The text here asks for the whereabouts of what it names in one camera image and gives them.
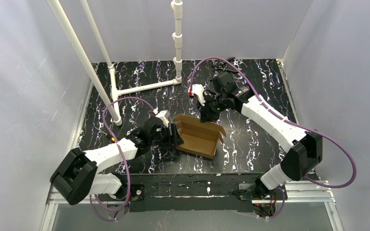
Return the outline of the brown cardboard paper box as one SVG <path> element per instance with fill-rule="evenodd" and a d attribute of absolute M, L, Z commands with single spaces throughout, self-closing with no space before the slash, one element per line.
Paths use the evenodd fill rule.
<path fill-rule="evenodd" d="M 224 128 L 213 122 L 200 122 L 196 117 L 179 114 L 173 118 L 183 144 L 177 150 L 213 160 L 218 143 L 224 142 Z"/>

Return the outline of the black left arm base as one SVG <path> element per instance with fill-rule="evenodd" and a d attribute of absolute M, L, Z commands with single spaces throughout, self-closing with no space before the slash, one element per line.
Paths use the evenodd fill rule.
<path fill-rule="evenodd" d="M 143 184 L 131 184 L 130 193 L 127 195 L 128 184 L 127 183 L 113 183 L 107 189 L 107 195 L 116 201 L 143 201 L 145 198 L 145 185 Z"/>

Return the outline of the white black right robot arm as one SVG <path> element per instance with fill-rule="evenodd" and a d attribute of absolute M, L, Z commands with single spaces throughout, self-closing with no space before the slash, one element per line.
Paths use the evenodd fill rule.
<path fill-rule="evenodd" d="M 289 120 L 255 94 L 248 84 L 239 86 L 227 72 L 210 82 L 214 91 L 201 84 L 193 84 L 189 89 L 189 95 L 198 99 L 202 123 L 216 122 L 227 109 L 236 110 L 264 129 L 286 153 L 279 164 L 256 179 L 255 193 L 270 193 L 292 180 L 299 181 L 322 161 L 322 136 L 290 125 Z"/>

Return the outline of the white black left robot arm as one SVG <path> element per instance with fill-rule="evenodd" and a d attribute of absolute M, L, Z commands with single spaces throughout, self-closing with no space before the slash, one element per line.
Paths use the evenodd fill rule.
<path fill-rule="evenodd" d="M 153 116 L 117 142 L 93 150 L 70 150 L 50 177 L 50 183 L 70 205 L 89 195 L 117 194 L 122 186 L 130 188 L 130 180 L 122 182 L 115 174 L 102 174 L 103 170 L 140 157 L 152 146 L 171 149 L 182 144 L 176 124 Z"/>

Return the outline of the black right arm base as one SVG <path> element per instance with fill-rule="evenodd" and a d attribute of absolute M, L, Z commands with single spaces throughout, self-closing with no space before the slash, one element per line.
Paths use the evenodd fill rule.
<path fill-rule="evenodd" d="M 288 198 L 285 185 L 269 190 L 260 180 L 256 180 L 255 183 L 240 183 L 230 194 L 241 201 L 269 200 L 269 202 L 253 204 L 255 216 L 263 219 L 279 215 Z"/>

